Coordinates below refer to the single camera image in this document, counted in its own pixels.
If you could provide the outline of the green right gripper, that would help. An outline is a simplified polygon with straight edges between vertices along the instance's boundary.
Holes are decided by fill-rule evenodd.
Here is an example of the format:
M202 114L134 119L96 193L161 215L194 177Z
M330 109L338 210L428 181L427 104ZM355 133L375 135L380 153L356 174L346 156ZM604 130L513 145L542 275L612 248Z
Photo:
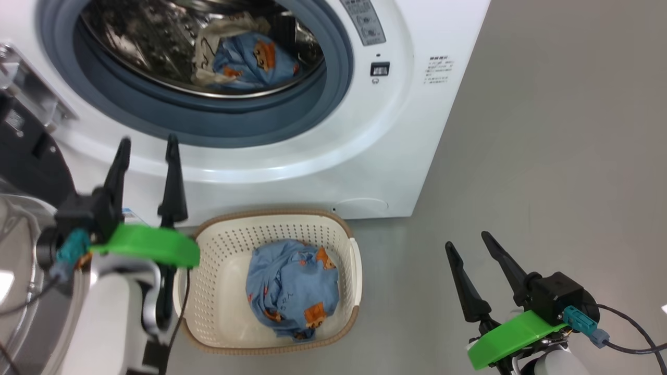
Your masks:
M498 243L490 232L482 240L491 257L498 262L514 293L514 303L524 307L527 301L527 273ZM500 324L490 317L490 304L481 298L464 270L464 261L452 242L446 242L446 254L452 271L464 320L479 322L480 336L470 344L467 356L474 370L496 369L500 374L519 374L519 357L539 351L543 339L560 332L565 323L552 326L533 311L517 314Z

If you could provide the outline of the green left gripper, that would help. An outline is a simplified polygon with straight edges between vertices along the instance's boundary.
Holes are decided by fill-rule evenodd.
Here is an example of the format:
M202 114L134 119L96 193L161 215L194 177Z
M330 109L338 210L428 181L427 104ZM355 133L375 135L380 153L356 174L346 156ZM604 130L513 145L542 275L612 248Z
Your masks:
M125 177L130 164L131 140L123 137L103 184L103 195L110 209L122 209ZM168 166L164 199L158 207L160 227L174 227L188 219L179 141L175 134L167 139L165 161ZM143 297L141 323L145 331L166 331L171 323L176 271L200 265L201 251L187 235L170 228L139 224L119 224L105 244L91 246L98 254L94 261L97 280L112 273L151 273L153 283Z

